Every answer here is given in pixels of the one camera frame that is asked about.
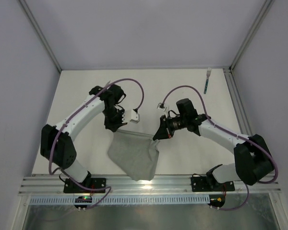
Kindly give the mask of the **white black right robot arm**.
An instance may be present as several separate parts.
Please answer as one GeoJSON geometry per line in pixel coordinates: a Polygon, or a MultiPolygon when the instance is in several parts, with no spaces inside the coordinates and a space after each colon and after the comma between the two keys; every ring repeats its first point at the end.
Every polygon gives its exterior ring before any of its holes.
{"type": "Polygon", "coordinates": [[[269,158],[271,154],[261,136],[231,135],[225,128],[211,124],[206,115],[198,114],[188,98],[177,101],[176,106],[178,114],[175,117],[169,114],[160,117],[160,126],[153,140],[170,139],[176,130],[185,128],[230,151],[234,163],[217,165],[206,173],[206,181],[212,189],[231,181],[254,185],[274,170],[269,158]]]}

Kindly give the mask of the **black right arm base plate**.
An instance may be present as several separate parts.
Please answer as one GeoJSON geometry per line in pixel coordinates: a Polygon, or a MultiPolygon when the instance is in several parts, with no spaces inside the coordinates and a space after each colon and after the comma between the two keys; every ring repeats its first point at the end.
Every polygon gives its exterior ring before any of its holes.
{"type": "Polygon", "coordinates": [[[207,178],[204,175],[193,174],[190,177],[193,192],[233,192],[235,186],[232,181],[218,183],[215,179],[207,178]]]}

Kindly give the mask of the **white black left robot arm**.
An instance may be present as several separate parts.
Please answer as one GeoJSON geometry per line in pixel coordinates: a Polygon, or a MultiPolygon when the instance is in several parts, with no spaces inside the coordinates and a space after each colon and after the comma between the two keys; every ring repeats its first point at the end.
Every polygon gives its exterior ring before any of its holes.
{"type": "Polygon", "coordinates": [[[40,154],[52,160],[60,169],[78,183],[88,180],[90,172],[76,159],[77,153],[73,141],[82,129],[98,114],[105,116],[105,129],[116,132],[125,125],[122,121],[124,109],[116,108],[126,94],[123,89],[113,84],[95,97],[102,88],[94,87],[86,100],[69,117],[54,126],[45,125],[41,131],[40,154]]]}

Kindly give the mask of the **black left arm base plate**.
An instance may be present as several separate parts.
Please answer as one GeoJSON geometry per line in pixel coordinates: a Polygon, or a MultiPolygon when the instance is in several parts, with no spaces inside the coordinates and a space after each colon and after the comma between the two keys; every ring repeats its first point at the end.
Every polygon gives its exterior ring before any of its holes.
{"type": "Polygon", "coordinates": [[[88,178],[85,179],[81,186],[76,184],[70,178],[65,180],[63,192],[65,194],[76,194],[76,193],[102,193],[106,192],[106,178],[88,178]]]}

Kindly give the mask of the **grey cloth napkin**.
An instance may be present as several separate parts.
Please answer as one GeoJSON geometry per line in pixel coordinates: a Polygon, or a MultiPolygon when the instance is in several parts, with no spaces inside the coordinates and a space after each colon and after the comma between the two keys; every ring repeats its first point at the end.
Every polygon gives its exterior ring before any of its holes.
{"type": "Polygon", "coordinates": [[[156,173],[158,144],[152,135],[117,130],[107,154],[134,181],[151,181],[156,173]]]}

